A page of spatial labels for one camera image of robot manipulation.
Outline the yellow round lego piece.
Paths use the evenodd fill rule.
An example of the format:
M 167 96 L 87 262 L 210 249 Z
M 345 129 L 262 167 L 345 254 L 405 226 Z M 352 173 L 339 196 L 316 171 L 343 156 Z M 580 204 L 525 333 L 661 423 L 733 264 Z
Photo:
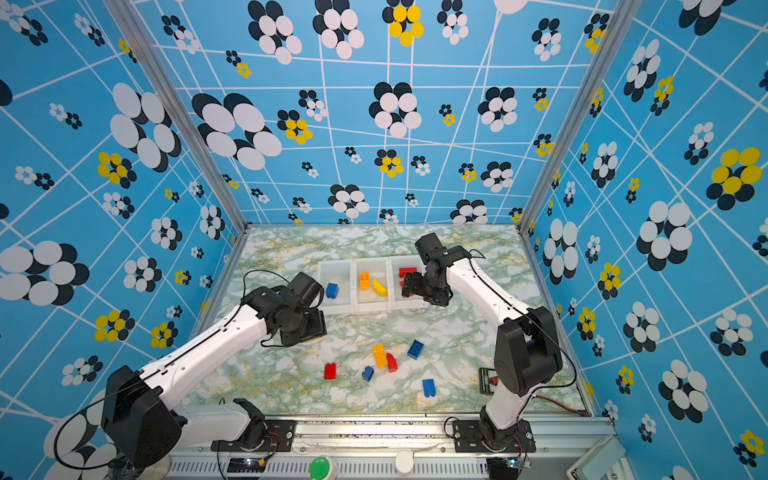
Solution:
M 373 280 L 373 290 L 377 295 L 381 297 L 388 296 L 387 288 L 379 280 L 376 280 L 376 279 Z

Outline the blue square lego brick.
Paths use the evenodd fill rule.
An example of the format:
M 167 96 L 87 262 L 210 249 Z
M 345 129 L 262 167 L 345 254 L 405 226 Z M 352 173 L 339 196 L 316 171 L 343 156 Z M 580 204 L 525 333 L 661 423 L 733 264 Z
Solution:
M 422 342 L 414 340 L 407 351 L 407 356 L 411 359 L 417 360 L 421 355 L 423 347 L 424 344 Z

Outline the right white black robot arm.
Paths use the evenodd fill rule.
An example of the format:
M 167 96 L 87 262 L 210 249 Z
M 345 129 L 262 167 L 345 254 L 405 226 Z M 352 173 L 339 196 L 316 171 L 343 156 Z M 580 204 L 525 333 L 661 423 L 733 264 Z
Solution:
M 530 307 L 504 290 L 465 248 L 447 248 L 434 233 L 420 237 L 415 248 L 424 271 L 406 274 L 403 292 L 440 307 L 459 293 L 495 330 L 498 384 L 481 409 L 479 429 L 483 442 L 499 451 L 518 437 L 531 399 L 563 367 L 555 319 L 548 309 Z

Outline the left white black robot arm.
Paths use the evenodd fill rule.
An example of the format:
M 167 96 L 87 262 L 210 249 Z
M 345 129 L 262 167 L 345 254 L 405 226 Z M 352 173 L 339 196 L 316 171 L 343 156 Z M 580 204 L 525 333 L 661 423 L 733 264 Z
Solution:
M 325 291 L 300 272 L 285 285 L 247 293 L 222 320 L 174 352 L 133 370 L 123 366 L 108 378 L 101 428 L 120 457 L 139 470 L 177 447 L 231 443 L 247 451 L 274 448 L 264 414 L 237 398 L 223 405 L 185 407 L 183 398 L 206 376 L 257 342 L 280 338 L 291 347 L 327 333 L 320 309 Z

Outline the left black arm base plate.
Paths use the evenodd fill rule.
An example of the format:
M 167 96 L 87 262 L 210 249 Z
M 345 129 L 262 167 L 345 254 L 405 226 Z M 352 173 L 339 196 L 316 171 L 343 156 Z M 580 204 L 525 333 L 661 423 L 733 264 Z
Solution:
M 266 419 L 260 426 L 248 428 L 238 439 L 215 440 L 210 448 L 214 452 L 231 453 L 278 453 L 292 449 L 297 422 L 293 420 Z

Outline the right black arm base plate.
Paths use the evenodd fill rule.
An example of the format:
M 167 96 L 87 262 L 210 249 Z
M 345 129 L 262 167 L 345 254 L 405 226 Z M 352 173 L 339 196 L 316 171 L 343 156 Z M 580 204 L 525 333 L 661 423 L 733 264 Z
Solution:
M 509 453 L 522 456 L 537 450 L 530 423 L 520 420 L 506 429 L 486 420 L 455 420 L 451 438 L 457 453 Z

